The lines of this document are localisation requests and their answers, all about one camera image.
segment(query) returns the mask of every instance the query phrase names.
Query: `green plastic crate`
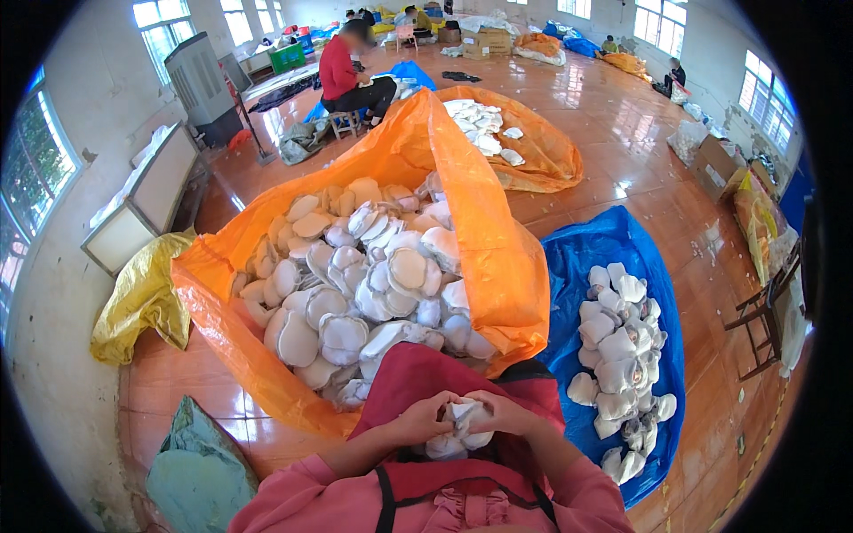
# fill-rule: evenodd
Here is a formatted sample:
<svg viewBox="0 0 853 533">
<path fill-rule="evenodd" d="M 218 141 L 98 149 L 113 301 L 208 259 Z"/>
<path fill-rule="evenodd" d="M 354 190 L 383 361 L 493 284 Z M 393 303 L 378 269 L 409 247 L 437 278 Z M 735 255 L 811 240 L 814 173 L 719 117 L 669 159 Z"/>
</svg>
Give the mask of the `green plastic crate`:
<svg viewBox="0 0 853 533">
<path fill-rule="evenodd" d="M 272 71 L 276 74 L 281 74 L 282 72 L 287 72 L 291 68 L 296 67 L 296 65 L 292 64 L 291 61 L 287 57 L 287 49 L 291 47 L 282 48 L 280 50 L 276 50 L 275 52 L 270 52 L 270 62 L 272 63 Z"/>
<path fill-rule="evenodd" d="M 305 64 L 305 52 L 302 50 L 302 44 L 296 43 L 285 46 L 281 49 L 287 56 L 287 62 L 291 68 L 301 67 Z"/>
</svg>

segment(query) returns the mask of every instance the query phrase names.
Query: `window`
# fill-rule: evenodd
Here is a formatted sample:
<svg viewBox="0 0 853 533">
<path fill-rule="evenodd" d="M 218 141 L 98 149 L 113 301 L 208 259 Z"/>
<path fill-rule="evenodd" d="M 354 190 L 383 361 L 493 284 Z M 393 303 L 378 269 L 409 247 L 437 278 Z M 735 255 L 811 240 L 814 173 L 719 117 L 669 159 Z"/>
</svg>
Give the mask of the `window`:
<svg viewBox="0 0 853 533">
<path fill-rule="evenodd" d="M 32 237 L 80 164 L 56 120 L 39 68 L 18 106 L 3 151 L 0 179 L 0 330 Z"/>
<path fill-rule="evenodd" d="M 782 81 L 750 50 L 746 51 L 746 73 L 739 104 L 784 153 L 797 116 L 794 103 Z"/>
<path fill-rule="evenodd" d="M 163 60 L 183 41 L 195 35 L 187 0 L 157 0 L 133 4 L 136 25 L 163 85 L 171 83 Z"/>
<path fill-rule="evenodd" d="M 589 19 L 592 0 L 557 0 L 557 11 L 573 14 L 582 19 Z"/>
<path fill-rule="evenodd" d="M 672 57 L 681 57 L 688 11 L 669 0 L 636 0 L 634 35 Z"/>
<path fill-rule="evenodd" d="M 261 29 L 264 33 L 272 33 L 276 29 L 272 27 L 272 17 L 267 9 L 266 0 L 255 0 L 255 9 L 258 10 L 258 18 L 261 20 Z"/>
<path fill-rule="evenodd" d="M 231 38 L 234 39 L 234 46 L 251 41 L 252 30 L 249 29 L 249 21 L 246 18 L 246 12 L 243 11 L 243 1 L 219 0 L 219 3 L 222 5 L 222 11 L 225 12 L 225 22 L 228 23 Z"/>
<path fill-rule="evenodd" d="M 281 2 L 279 2 L 278 0 L 273 0 L 272 8 L 276 12 L 276 19 L 278 20 L 279 29 L 283 29 L 284 28 L 284 17 L 281 16 Z"/>
</svg>

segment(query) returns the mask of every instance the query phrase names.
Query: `wooden chair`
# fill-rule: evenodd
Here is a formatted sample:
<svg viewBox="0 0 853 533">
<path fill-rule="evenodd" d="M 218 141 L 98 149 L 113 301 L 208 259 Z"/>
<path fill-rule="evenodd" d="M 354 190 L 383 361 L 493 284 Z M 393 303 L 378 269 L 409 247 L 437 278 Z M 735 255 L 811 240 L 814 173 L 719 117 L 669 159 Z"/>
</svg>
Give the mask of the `wooden chair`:
<svg viewBox="0 0 853 533">
<path fill-rule="evenodd" d="M 329 113 L 328 117 L 332 120 L 334 136 L 339 141 L 340 134 L 346 131 L 351 131 L 352 135 L 358 137 L 358 128 L 362 125 L 362 121 L 358 117 L 358 111 L 336 111 Z"/>
<path fill-rule="evenodd" d="M 415 51 L 418 50 L 418 40 L 415 38 L 415 25 L 414 24 L 401 24 L 400 26 L 396 26 L 397 30 L 397 52 L 400 51 L 400 39 L 412 39 L 412 42 L 415 43 Z"/>
<path fill-rule="evenodd" d="M 779 272 L 755 296 L 735 307 L 735 310 L 740 311 L 739 318 L 725 325 L 724 329 L 726 331 L 735 329 L 738 326 L 746 326 L 746 333 L 749 335 L 752 355 L 755 357 L 757 366 L 751 372 L 740 377 L 741 383 L 754 378 L 782 359 L 782 331 L 777 321 L 774 303 L 781 294 L 788 290 L 791 281 L 794 279 L 794 274 L 800 265 L 801 248 L 802 243 L 800 240 L 797 240 L 797 243 L 794 245 L 791 253 L 788 254 Z M 752 311 L 749 310 L 751 305 L 755 307 Z M 749 328 L 749 322 L 754 320 L 761 321 L 764 334 L 767 337 L 760 345 L 755 344 L 755 339 L 752 337 L 752 330 Z M 758 356 L 758 352 L 768 346 L 770 350 L 767 352 L 767 358 L 762 362 Z"/>
</svg>

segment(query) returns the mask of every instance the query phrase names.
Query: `cardboard box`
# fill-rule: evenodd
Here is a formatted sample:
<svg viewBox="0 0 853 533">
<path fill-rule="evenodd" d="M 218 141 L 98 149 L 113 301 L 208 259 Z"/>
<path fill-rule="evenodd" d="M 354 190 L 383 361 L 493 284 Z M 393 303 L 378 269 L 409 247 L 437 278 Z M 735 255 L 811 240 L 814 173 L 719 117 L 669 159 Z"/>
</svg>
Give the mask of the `cardboard box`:
<svg viewBox="0 0 853 533">
<path fill-rule="evenodd" d="M 690 172 L 715 203 L 737 190 L 748 171 L 734 163 L 713 135 L 705 138 L 690 165 Z"/>
<path fill-rule="evenodd" d="M 513 39 L 506 30 L 480 28 L 479 32 L 462 30 L 462 57 L 480 60 L 490 55 L 510 55 Z"/>
<path fill-rule="evenodd" d="M 484 40 L 484 46 L 489 47 L 492 55 L 510 55 L 513 53 L 513 38 L 506 30 L 497 28 L 480 28 L 477 33 Z"/>
<path fill-rule="evenodd" d="M 462 30 L 462 57 L 475 61 L 489 58 L 489 45 L 481 38 L 479 33 Z"/>
<path fill-rule="evenodd" d="M 438 41 L 440 43 L 459 44 L 462 42 L 462 33 L 459 30 L 439 28 Z"/>
</svg>

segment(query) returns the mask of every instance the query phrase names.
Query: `pink chair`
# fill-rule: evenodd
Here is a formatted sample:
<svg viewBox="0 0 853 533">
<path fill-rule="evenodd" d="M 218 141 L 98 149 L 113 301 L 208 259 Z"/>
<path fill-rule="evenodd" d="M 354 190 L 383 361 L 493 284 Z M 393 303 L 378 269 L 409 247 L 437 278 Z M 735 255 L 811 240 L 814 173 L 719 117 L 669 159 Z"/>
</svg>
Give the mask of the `pink chair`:
<svg viewBox="0 0 853 533">
<path fill-rule="evenodd" d="M 396 27 L 397 30 L 397 52 L 400 51 L 400 39 L 412 39 L 415 43 L 415 50 L 418 50 L 418 40 L 415 38 L 415 25 L 402 24 Z"/>
</svg>

